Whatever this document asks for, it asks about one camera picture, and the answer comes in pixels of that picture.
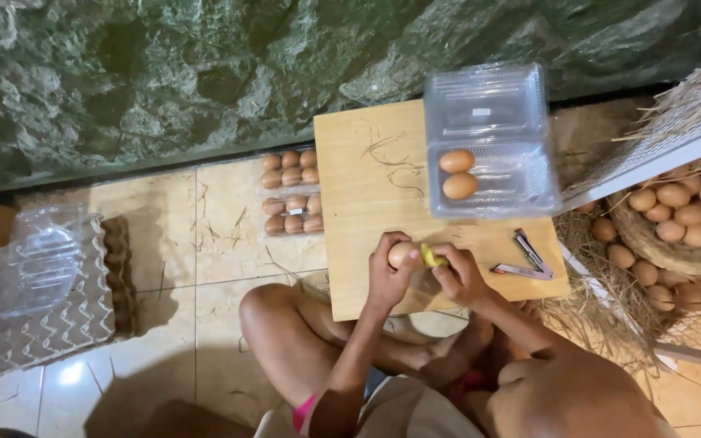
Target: hand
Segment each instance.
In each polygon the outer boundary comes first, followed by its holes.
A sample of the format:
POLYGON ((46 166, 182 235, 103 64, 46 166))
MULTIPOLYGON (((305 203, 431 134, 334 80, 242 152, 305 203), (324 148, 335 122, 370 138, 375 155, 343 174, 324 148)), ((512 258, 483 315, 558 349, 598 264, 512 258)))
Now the hand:
POLYGON ((399 242, 413 240, 403 232, 387 232, 380 236, 375 253, 369 255, 369 296, 367 304, 375 306, 386 315, 404 298, 413 273, 423 266, 421 253, 414 249, 402 259, 400 268, 389 264, 389 251, 399 242))
POLYGON ((450 266, 433 267, 432 273, 454 303, 476 310, 495 293, 483 279, 469 249, 457 249, 453 243, 443 243, 433 246, 432 252, 450 262, 450 266))

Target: stone wall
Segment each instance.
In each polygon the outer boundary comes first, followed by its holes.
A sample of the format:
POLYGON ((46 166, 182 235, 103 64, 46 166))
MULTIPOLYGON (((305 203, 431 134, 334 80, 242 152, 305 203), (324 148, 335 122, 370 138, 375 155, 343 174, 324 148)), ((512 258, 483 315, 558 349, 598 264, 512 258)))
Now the stone wall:
POLYGON ((548 67, 551 100, 677 80, 699 0, 0 0, 0 190, 312 137, 437 71, 548 67))

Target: tile floor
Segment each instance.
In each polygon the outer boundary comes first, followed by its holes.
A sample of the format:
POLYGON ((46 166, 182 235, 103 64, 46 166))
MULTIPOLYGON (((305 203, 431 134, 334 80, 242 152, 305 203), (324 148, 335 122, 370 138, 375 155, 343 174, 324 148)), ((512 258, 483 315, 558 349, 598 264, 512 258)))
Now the tile floor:
MULTIPOLYGON (((256 161, 241 161, 22 200, 82 201, 128 218, 146 333, 0 377, 0 427, 40 437, 133 436, 173 398, 249 425, 284 408, 241 339, 237 308, 258 284, 293 282, 271 264, 267 248, 278 264, 313 281, 326 280, 326 253, 322 237, 258 242, 257 169, 256 161)), ((413 339, 423 341, 466 324, 466 312, 446 314, 392 319, 389 329, 414 328, 422 334, 413 339)), ((701 366, 680 366, 701 383, 701 366)), ((701 386, 669 374, 652 388, 682 436, 701 437, 701 386)))

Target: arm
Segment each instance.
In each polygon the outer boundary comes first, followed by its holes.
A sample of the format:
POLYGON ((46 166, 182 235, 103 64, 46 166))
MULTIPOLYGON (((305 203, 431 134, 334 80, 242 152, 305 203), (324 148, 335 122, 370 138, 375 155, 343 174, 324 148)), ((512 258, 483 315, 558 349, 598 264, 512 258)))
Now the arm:
POLYGON ((402 301, 414 271, 423 264, 413 251, 397 271, 388 254, 398 242, 410 241, 402 232, 384 233, 375 253, 369 256, 369 295, 353 333, 329 374, 326 390, 318 396, 310 417, 309 436, 344 438, 356 433, 359 412, 364 407, 364 388, 372 352, 383 335, 383 324, 402 301))
POLYGON ((490 288, 470 251, 458 250, 449 243, 436 245, 432 251, 450 262, 450 268, 437 266, 433 269, 434 276, 443 285, 443 291, 455 303, 491 320, 528 354, 550 359, 559 354, 583 351, 570 340, 524 315, 499 292, 490 288))

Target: pink cloth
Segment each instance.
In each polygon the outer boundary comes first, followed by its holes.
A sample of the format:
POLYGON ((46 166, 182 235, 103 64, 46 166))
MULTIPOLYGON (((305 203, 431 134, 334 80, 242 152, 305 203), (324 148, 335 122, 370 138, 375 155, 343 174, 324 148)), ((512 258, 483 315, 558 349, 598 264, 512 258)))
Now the pink cloth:
POLYGON ((302 405, 294 410, 294 413, 291 415, 291 421, 294 423, 294 430, 299 433, 301 431, 302 425, 305 424, 305 419, 307 418, 307 413, 310 412, 310 408, 312 407, 312 404, 315 403, 316 401, 316 395, 317 393, 314 393, 310 396, 310 398, 307 399, 305 403, 302 403, 302 405))

